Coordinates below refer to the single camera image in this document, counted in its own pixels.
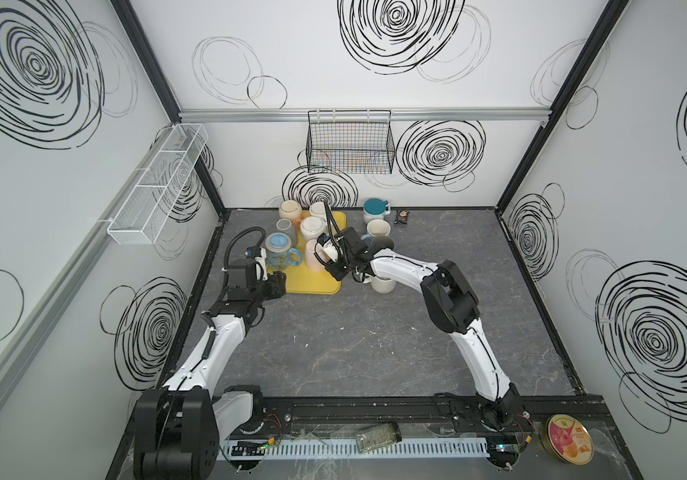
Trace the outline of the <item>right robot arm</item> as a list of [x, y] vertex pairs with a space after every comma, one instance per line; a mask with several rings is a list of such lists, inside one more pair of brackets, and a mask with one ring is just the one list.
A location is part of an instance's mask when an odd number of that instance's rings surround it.
[[313, 252], [337, 280], [351, 275], [366, 282], [393, 280], [423, 295], [429, 320], [449, 334], [473, 376], [477, 418], [485, 428], [501, 431], [523, 412], [523, 400], [503, 371], [481, 322], [479, 297], [457, 264], [413, 259], [393, 250], [393, 239], [376, 237], [365, 243], [348, 227], [312, 241]]

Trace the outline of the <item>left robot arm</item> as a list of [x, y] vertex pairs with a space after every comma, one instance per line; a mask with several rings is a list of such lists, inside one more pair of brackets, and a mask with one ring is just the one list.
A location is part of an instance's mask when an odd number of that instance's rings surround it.
[[256, 417], [260, 390], [212, 392], [230, 358], [264, 315], [264, 303], [287, 293], [287, 275], [256, 260], [229, 267], [217, 301], [203, 313], [207, 329], [182, 367], [145, 392], [135, 407], [136, 479], [207, 479], [222, 443]]

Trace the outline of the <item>beige speckled mug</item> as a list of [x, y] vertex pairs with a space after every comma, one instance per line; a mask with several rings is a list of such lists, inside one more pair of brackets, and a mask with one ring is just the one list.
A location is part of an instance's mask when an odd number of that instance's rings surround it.
[[389, 294], [395, 290], [395, 286], [397, 286], [397, 281], [391, 279], [391, 278], [383, 278], [379, 276], [373, 276], [369, 280], [369, 285], [371, 285], [371, 288], [373, 288], [373, 291], [379, 293], [379, 294]]

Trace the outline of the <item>yellow plastic tray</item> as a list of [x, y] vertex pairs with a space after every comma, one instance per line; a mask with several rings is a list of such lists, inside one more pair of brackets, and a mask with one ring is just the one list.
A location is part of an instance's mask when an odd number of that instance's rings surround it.
[[301, 225], [297, 226], [296, 231], [299, 239], [297, 250], [303, 253], [304, 258], [300, 266], [289, 266], [285, 270], [287, 292], [289, 294], [336, 294], [341, 289], [341, 282], [335, 280], [311, 252], [307, 252], [307, 240], [303, 236]]

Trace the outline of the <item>grey tall mug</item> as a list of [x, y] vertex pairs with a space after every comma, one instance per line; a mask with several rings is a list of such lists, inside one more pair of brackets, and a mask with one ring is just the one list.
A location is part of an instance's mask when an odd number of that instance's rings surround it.
[[393, 248], [395, 248], [395, 241], [393, 241], [393, 238], [389, 236], [375, 236], [373, 240], [371, 240], [369, 252], [375, 254], [381, 250], [393, 250]]

